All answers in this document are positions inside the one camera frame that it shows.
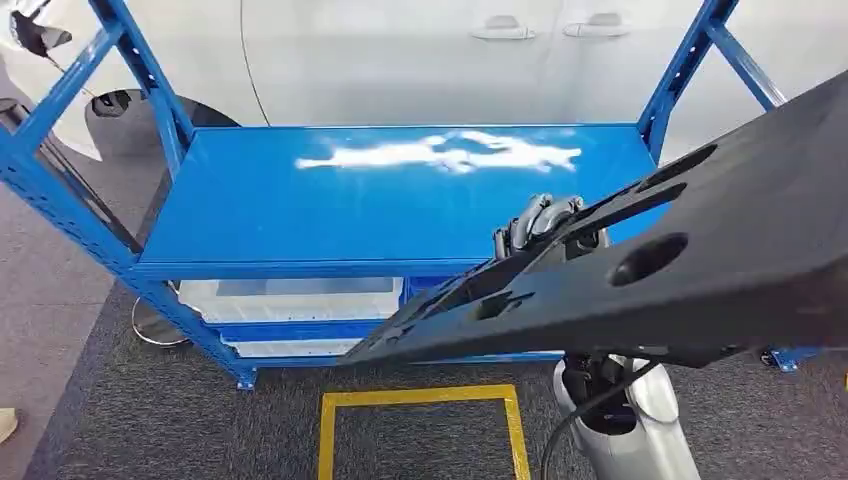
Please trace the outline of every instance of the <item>mounting hole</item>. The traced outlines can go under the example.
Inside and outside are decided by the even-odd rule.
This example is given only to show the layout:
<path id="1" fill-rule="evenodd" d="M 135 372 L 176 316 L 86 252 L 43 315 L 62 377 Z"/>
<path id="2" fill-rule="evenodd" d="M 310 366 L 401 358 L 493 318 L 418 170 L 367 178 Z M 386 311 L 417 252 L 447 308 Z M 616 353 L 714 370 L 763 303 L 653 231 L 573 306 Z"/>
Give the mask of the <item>mounting hole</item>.
<path id="1" fill-rule="evenodd" d="M 636 189 L 636 193 L 644 192 L 649 188 L 655 187 L 666 180 L 672 179 L 692 168 L 697 167 L 701 164 L 701 162 L 710 158 L 710 156 L 716 151 L 716 148 L 718 148 L 718 146 L 715 143 L 711 143 L 695 150 L 675 162 L 669 163 L 657 171 L 657 173 L 645 179 L 645 181 L 639 185 L 639 188 Z"/>
<path id="2" fill-rule="evenodd" d="M 614 287 L 623 287 L 645 279 L 679 257 L 689 236 L 685 233 L 671 233 L 652 240 L 630 252 L 610 273 L 609 282 Z"/>

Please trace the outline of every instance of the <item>yellow floor marking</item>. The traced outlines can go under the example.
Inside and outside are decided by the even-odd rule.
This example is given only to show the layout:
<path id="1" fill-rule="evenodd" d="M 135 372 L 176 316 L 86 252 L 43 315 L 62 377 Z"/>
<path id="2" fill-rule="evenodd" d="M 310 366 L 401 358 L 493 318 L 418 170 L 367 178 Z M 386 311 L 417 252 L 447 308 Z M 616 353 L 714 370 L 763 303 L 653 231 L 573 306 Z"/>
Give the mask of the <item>yellow floor marking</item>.
<path id="1" fill-rule="evenodd" d="M 400 405 L 415 403 L 456 402 L 462 400 L 504 400 L 512 463 L 517 480 L 530 479 L 527 449 L 518 396 L 512 385 L 477 385 L 470 387 L 421 388 L 414 390 L 381 390 L 370 392 L 325 393 L 321 402 L 321 431 L 318 444 L 318 480 L 333 478 L 333 447 L 336 431 L 336 407 L 366 405 Z"/>

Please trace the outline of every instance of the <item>blue metal shelf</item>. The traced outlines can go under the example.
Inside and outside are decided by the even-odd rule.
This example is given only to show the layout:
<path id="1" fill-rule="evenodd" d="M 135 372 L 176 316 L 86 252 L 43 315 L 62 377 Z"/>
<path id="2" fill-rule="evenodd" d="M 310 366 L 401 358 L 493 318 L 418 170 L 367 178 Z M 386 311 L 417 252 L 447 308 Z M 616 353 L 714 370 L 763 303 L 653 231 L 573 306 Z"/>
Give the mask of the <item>blue metal shelf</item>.
<path id="1" fill-rule="evenodd" d="M 531 194 L 578 194 L 593 203 L 651 171 L 671 111 L 714 42 L 764 108 L 784 101 L 724 27 L 736 0 L 705 0 L 635 123 L 195 128 L 124 2 L 89 3 L 103 29 L 32 115 L 4 104 L 0 178 L 247 389 L 257 368 L 330 366 L 335 359 L 241 358 L 220 341 L 222 332 L 239 339 L 343 338 L 379 321 L 212 325 L 163 280 L 452 276 L 490 257 L 492 231 Z M 174 179 L 144 249 L 57 150 L 42 143 L 112 47 L 153 106 Z M 644 231 L 661 213 L 616 224 L 611 239 Z M 412 280 L 404 299 L 437 282 Z"/>
<path id="2" fill-rule="evenodd" d="M 133 272 L 454 275 L 528 192 L 592 203 L 654 168 L 634 125 L 201 128 Z"/>

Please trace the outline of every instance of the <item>gray carpet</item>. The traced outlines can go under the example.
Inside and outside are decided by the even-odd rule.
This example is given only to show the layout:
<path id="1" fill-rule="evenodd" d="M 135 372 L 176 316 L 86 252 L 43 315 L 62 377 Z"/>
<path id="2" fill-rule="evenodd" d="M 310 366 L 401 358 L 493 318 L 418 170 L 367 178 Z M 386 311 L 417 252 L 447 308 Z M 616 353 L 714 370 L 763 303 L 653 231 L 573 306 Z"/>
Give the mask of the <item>gray carpet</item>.
<path id="1" fill-rule="evenodd" d="M 263 371 L 255 392 L 239 392 L 194 348 L 141 344 L 127 322 L 133 300 L 120 286 L 110 294 L 27 479 L 316 478 L 324 392 L 501 383 L 516 386 L 535 477 L 559 419 L 550 364 L 278 369 Z M 752 354 L 671 368 L 703 478 L 848 478 L 846 368 L 846 353 L 809 360 L 797 374 Z M 497 402 L 344 407 L 337 416 L 336 478 L 512 476 Z M 555 460 L 556 478 L 591 478 L 570 443 Z"/>

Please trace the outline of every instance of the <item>person's foot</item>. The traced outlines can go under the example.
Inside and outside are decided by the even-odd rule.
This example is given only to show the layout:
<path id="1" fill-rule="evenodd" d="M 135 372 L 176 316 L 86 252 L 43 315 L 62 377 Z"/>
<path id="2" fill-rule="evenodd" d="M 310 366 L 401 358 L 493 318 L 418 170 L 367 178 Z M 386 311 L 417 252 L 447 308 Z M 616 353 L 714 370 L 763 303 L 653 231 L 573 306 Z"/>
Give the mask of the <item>person's foot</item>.
<path id="1" fill-rule="evenodd" d="M 18 416 L 14 408 L 0 408 L 0 443 L 3 443 L 18 428 Z"/>

